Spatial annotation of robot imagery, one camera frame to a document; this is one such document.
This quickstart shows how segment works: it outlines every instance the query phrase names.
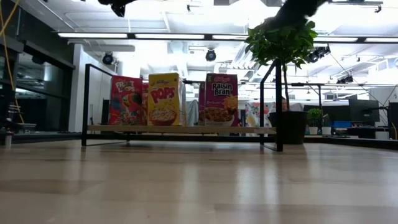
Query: white wall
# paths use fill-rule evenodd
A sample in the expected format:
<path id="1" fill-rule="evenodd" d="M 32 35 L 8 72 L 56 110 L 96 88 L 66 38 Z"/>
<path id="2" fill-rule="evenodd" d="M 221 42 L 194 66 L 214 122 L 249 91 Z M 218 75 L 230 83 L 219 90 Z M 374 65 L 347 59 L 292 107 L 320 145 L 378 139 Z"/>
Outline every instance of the white wall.
<path id="1" fill-rule="evenodd" d="M 85 66 L 93 64 L 109 73 L 113 72 L 88 55 L 80 44 L 75 45 L 73 64 L 76 69 L 73 71 L 72 89 L 70 97 L 69 131 L 81 132 L 83 122 L 83 95 L 85 84 Z M 88 122 L 90 124 L 91 106 L 93 109 L 94 124 L 101 122 L 102 102 L 108 100 L 111 93 L 111 77 L 91 68 L 90 70 L 90 94 L 88 107 Z"/>
<path id="2" fill-rule="evenodd" d="M 384 106 L 388 106 L 388 102 L 398 102 L 398 88 L 394 87 L 377 87 L 369 90 L 369 100 L 377 100 L 379 102 L 379 106 L 383 106 L 382 104 L 386 102 Z M 387 126 L 387 116 L 383 110 L 380 110 L 380 122 L 376 122 L 376 126 Z"/>

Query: ceiling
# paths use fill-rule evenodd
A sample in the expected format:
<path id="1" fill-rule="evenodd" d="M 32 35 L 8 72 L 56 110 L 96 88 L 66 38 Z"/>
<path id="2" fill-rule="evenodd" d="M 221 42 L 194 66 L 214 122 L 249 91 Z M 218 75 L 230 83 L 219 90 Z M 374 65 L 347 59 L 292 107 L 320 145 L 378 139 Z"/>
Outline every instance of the ceiling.
<path id="1" fill-rule="evenodd" d="M 21 6 L 59 32 L 216 34 L 245 34 L 248 27 L 254 27 L 265 18 L 274 16 L 279 9 L 267 7 L 260 0 L 239 0 L 229 6 L 214 6 L 213 1 L 138 0 L 127 5 L 125 18 L 117 17 L 109 6 L 103 6 L 97 0 L 49 0 L 48 3 L 43 0 L 21 0 Z M 190 12 L 187 11 L 187 4 L 191 6 Z M 325 4 L 311 20 L 315 21 L 316 30 L 323 35 L 398 35 L 398 1 L 384 0 L 379 13 L 374 12 L 376 8 Z M 135 46 L 134 52 L 127 50 L 115 52 L 115 55 L 121 61 L 132 60 L 134 57 L 141 65 L 144 76 L 149 73 L 180 71 L 181 64 L 177 66 L 176 61 L 183 61 L 186 77 L 191 80 L 204 78 L 203 74 L 212 72 L 215 66 L 230 65 L 231 62 L 242 65 L 245 59 L 247 63 L 251 58 L 244 54 L 239 57 L 244 48 L 240 42 L 87 40 L 82 44 L 89 54 L 98 59 L 104 54 L 101 50 L 103 48 Z M 204 51 L 192 51 L 190 46 L 203 47 Z M 215 49 L 216 61 L 205 60 L 207 48 Z M 336 79 L 346 73 L 342 67 L 359 80 L 367 77 L 369 68 L 378 62 L 398 57 L 398 45 L 331 44 L 330 48 L 333 56 L 328 55 L 298 72 L 289 69 L 290 80 L 330 82 L 331 78 Z M 241 76 L 247 72 L 248 70 L 239 71 Z M 266 68 L 260 69 L 250 81 L 262 77 L 265 72 Z"/>

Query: cereal box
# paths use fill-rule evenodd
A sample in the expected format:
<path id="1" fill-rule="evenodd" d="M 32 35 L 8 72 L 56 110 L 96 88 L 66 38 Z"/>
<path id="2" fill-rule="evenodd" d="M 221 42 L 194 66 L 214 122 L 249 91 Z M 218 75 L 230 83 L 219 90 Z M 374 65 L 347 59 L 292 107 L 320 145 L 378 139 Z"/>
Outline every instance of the cereal box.
<path id="1" fill-rule="evenodd" d="M 142 123 L 143 125 L 148 124 L 147 116 L 148 116 L 148 90 L 149 84 L 143 83 L 142 84 Z"/>
<path id="2" fill-rule="evenodd" d="M 199 125 L 205 125 L 205 83 L 199 85 Z"/>
<path id="3" fill-rule="evenodd" d="M 148 125 L 185 126 L 185 84 L 177 73 L 149 75 Z"/>
<path id="4" fill-rule="evenodd" d="M 140 78 L 113 76 L 110 125 L 142 125 L 142 80 Z"/>
<path id="5" fill-rule="evenodd" d="M 238 78 L 209 73 L 206 76 L 205 125 L 237 126 Z"/>

